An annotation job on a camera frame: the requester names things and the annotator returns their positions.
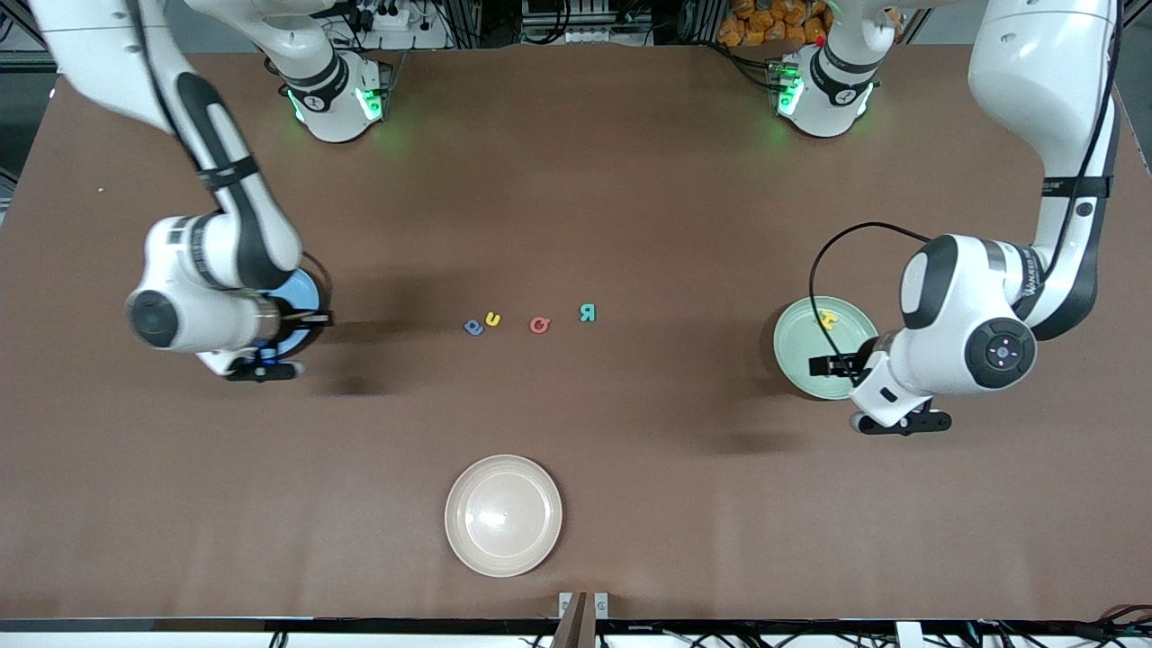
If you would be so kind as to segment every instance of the blue plate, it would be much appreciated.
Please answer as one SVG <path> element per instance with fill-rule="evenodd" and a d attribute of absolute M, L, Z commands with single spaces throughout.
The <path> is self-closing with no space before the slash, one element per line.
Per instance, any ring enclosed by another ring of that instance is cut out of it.
<path fill-rule="evenodd" d="M 280 297 L 290 303 L 293 308 L 301 310 L 314 310 L 320 308 L 320 288 L 316 285 L 312 276 L 297 269 L 288 277 L 288 280 L 275 291 L 266 293 L 272 297 Z M 308 331 L 294 331 L 288 339 L 276 345 L 276 355 L 283 357 L 285 354 L 300 346 L 308 337 Z M 272 357 L 272 349 L 266 348 L 260 352 L 264 357 Z"/>

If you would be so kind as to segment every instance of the brown table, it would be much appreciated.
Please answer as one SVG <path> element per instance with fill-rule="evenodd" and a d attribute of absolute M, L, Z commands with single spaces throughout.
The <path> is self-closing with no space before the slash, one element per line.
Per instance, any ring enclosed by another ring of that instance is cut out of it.
<path fill-rule="evenodd" d="M 849 402 L 761 367 L 766 321 L 842 227 L 1031 241 L 1040 165 L 976 106 L 967 60 L 897 47 L 863 121 L 814 141 L 703 50 L 418 53 L 388 123 L 329 145 L 257 56 L 197 58 L 336 280 L 343 324 L 308 376 L 263 386 L 134 339 L 145 232 L 212 204 L 165 135 L 61 84 L 0 236 L 0 616 L 531 617 L 586 589 L 620 617 L 1094 618 L 1152 598 L 1152 182 L 1127 125 L 1096 311 L 1016 389 L 945 399 L 950 432 L 855 434 Z M 819 291 L 894 326 L 914 250 L 861 233 Z M 498 329 L 461 329 L 490 309 Z M 503 452 L 552 473 L 564 527 L 495 580 L 442 515 Z"/>

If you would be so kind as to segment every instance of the light green plate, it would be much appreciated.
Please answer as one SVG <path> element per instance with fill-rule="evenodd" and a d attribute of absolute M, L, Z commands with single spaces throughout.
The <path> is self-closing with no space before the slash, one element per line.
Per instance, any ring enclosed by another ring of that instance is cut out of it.
<path fill-rule="evenodd" d="M 818 296 L 816 308 L 821 315 L 828 312 L 835 318 L 828 333 L 840 347 L 840 353 L 856 353 L 862 344 L 877 336 L 872 321 L 861 309 L 844 300 Z M 789 306 L 776 321 L 772 347 L 776 353 L 780 369 L 797 387 L 826 400 L 848 398 L 848 392 L 852 389 L 852 383 L 848 378 L 808 375 L 809 357 L 834 353 L 820 332 L 816 317 L 812 316 L 812 306 L 808 297 Z"/>

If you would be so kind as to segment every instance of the green led light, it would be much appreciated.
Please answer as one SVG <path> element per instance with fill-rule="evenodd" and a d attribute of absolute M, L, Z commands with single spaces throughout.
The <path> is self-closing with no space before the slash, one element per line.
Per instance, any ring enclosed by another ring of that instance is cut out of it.
<path fill-rule="evenodd" d="M 778 110 L 786 115 L 793 114 L 793 111 L 796 110 L 796 101 L 799 100 L 802 92 L 804 92 L 804 80 L 797 78 L 791 88 L 780 93 Z"/>
<path fill-rule="evenodd" d="M 364 110 L 365 118 L 372 121 L 380 119 L 380 99 L 376 96 L 376 92 L 365 92 L 357 88 L 356 98 L 361 103 L 361 108 Z"/>
<path fill-rule="evenodd" d="M 291 90 L 288 91 L 288 98 L 291 100 L 293 108 L 296 110 L 296 121 L 304 123 L 304 115 L 300 112 L 300 104 L 296 103 L 296 97 L 293 96 Z"/>

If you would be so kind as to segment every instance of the robotic arm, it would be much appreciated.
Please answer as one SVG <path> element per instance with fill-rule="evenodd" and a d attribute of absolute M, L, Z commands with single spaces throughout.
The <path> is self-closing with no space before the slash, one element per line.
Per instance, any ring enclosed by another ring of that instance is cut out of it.
<path fill-rule="evenodd" d="M 84 96 L 173 135 L 219 209 L 149 232 L 128 319 L 151 346 L 195 353 L 229 379 L 286 379 L 295 362 L 260 349 L 328 323 L 267 295 L 297 269 L 296 231 L 264 183 L 223 101 L 172 40 L 152 0 L 33 0 L 61 71 Z"/>
<path fill-rule="evenodd" d="M 288 86 L 296 119 L 319 140 L 347 142 L 384 119 L 391 66 L 336 52 L 310 14 L 335 0 L 185 0 L 250 38 Z"/>
<path fill-rule="evenodd" d="M 969 86 L 990 116 L 1040 156 L 1036 242 L 946 234 L 912 257 L 900 291 L 904 329 L 870 340 L 849 362 L 857 369 L 850 397 L 862 409 L 858 430 L 907 431 L 910 413 L 933 395 L 1016 384 L 1034 364 L 1037 340 L 1067 332 L 1091 311 L 1119 129 L 1108 53 L 1116 10 L 1115 0 L 988 3 Z M 820 54 L 809 59 L 812 73 L 828 56 Z M 831 60 L 841 70 L 847 65 Z M 847 129 L 851 105 L 835 106 L 834 95 L 813 85 L 804 95 L 812 108 L 802 104 L 796 113 L 811 118 L 808 125 L 834 123 L 829 134 Z"/>

